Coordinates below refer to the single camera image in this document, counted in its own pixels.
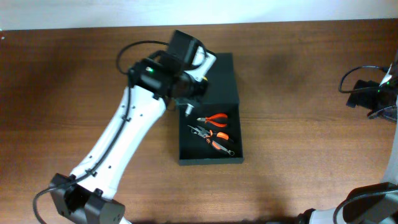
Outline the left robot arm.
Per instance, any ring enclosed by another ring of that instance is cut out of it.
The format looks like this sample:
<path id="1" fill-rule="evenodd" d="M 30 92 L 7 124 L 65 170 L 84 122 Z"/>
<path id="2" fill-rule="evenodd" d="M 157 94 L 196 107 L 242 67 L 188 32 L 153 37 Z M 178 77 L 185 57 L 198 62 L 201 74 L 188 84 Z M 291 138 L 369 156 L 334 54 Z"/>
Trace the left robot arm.
<path id="1" fill-rule="evenodd" d="M 73 223 L 127 223 L 126 208 L 114 199 L 121 177 L 170 101 L 201 104 L 215 53 L 195 37 L 175 30 L 158 50 L 124 71 L 127 86 L 118 109 L 87 156 L 69 175 L 55 174 L 50 193 L 57 212 Z"/>

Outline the black box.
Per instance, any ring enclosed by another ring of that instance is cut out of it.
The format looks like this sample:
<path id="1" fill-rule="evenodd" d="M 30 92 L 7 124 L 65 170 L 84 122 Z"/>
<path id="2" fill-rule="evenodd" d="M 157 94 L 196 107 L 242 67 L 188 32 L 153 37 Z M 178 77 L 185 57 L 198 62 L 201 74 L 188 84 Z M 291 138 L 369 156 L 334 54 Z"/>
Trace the black box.
<path id="1" fill-rule="evenodd" d="M 185 117 L 179 106 L 179 159 L 181 166 L 241 164 L 244 160 L 239 95 L 234 76 L 233 55 L 216 55 L 206 74 L 208 88 L 202 104 Z M 197 121 L 217 113 L 228 115 L 228 125 L 217 128 Z"/>

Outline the yellow black screwdriver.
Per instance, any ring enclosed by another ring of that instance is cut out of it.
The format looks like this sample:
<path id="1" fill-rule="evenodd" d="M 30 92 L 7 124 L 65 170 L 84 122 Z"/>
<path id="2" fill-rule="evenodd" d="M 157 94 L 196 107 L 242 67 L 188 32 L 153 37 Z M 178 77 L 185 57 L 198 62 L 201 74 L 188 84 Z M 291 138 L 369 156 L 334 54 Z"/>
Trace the yellow black screwdriver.
<path id="1" fill-rule="evenodd" d="M 192 110 L 194 109 L 194 106 L 191 104 L 187 104 L 187 108 L 185 110 L 185 117 L 189 117 L 189 115 L 191 114 Z"/>

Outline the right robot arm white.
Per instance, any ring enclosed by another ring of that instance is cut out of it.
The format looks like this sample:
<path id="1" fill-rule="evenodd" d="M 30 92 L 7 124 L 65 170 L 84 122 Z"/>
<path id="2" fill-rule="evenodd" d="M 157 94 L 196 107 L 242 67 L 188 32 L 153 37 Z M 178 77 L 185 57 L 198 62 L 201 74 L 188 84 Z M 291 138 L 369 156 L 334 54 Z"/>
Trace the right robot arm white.
<path id="1" fill-rule="evenodd" d="M 342 89 L 345 78 L 352 72 L 372 68 L 385 73 L 381 82 L 358 80 L 353 89 Z M 340 93 L 349 94 L 346 105 L 369 110 L 368 119 L 382 118 L 397 123 L 397 57 L 387 67 L 363 65 L 343 75 L 338 86 Z M 308 209 L 299 214 L 294 223 L 363 223 L 397 224 L 397 135 L 391 155 L 379 184 L 353 189 L 337 207 L 328 210 Z"/>

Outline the red side cutters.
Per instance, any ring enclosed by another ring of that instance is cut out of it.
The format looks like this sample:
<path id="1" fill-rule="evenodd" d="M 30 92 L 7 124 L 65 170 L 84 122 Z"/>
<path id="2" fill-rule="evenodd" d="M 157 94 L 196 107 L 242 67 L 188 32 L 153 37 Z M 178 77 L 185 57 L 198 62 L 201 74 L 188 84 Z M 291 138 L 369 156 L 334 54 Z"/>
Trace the red side cutters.
<path id="1" fill-rule="evenodd" d="M 197 121 L 210 124 L 217 128 L 225 128 L 228 125 L 228 115 L 225 113 L 217 113 L 212 116 L 199 117 Z"/>

